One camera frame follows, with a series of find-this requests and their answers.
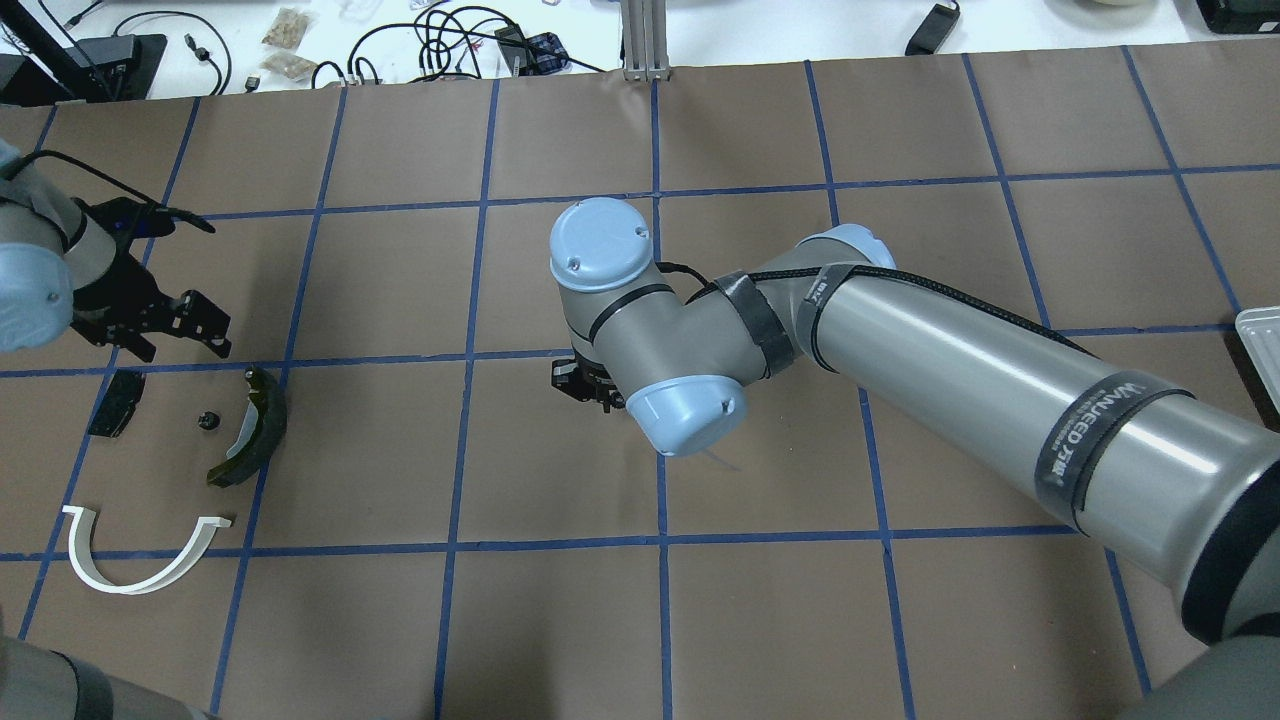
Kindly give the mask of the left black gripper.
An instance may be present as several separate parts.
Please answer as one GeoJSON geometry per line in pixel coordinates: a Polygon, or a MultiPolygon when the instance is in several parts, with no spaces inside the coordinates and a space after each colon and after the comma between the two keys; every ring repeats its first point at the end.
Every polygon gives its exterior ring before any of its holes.
{"type": "Polygon", "coordinates": [[[164,293],[151,272],[131,252],[136,240],[174,233],[177,222],[212,234],[216,229],[207,219],[133,199],[111,199],[97,205],[82,199],[72,202],[84,215],[84,229],[77,242],[96,228],[105,232],[111,250],[102,273],[74,291],[70,328],[79,337],[99,347],[120,347],[142,363],[155,359],[157,348],[146,334],[156,332],[200,342],[221,360],[230,356],[233,343],[227,337],[230,316],[197,290],[187,290],[178,297],[164,293]]]}

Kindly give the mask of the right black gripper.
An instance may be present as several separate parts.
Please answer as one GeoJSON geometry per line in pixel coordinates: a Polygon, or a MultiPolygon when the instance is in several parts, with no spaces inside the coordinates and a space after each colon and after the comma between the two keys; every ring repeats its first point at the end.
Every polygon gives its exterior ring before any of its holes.
{"type": "Polygon", "coordinates": [[[552,361],[550,387],[579,402],[598,404],[603,413],[626,407],[626,398],[608,370],[581,354],[552,361]]]}

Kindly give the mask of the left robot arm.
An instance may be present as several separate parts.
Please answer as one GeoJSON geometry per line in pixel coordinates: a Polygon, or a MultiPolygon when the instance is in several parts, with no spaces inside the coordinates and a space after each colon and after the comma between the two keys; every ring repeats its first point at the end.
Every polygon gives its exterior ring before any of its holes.
{"type": "Polygon", "coordinates": [[[151,363],[148,333],[193,340],[228,357],[229,315],[205,295],[172,297],[131,246],[184,222],[214,233],[202,217],[160,202],[99,169],[44,150],[26,155],[3,143],[1,346],[5,354],[51,343],[67,329],[87,342],[115,346],[151,363]],[[123,196],[90,205],[65,195],[36,161],[56,159],[106,181],[123,196]]]}

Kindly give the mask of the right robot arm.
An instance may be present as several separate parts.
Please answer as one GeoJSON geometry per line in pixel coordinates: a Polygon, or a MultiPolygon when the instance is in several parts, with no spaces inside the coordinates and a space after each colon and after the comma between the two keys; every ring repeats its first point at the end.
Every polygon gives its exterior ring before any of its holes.
{"type": "Polygon", "coordinates": [[[901,272],[863,225],[682,300],[643,215],[593,197],[556,219],[549,270],[573,347],[552,384],[623,409],[658,454],[708,450],[742,423],[748,386],[809,357],[1171,591],[1206,651],[1130,717],[1277,716],[1275,432],[901,272]]]}

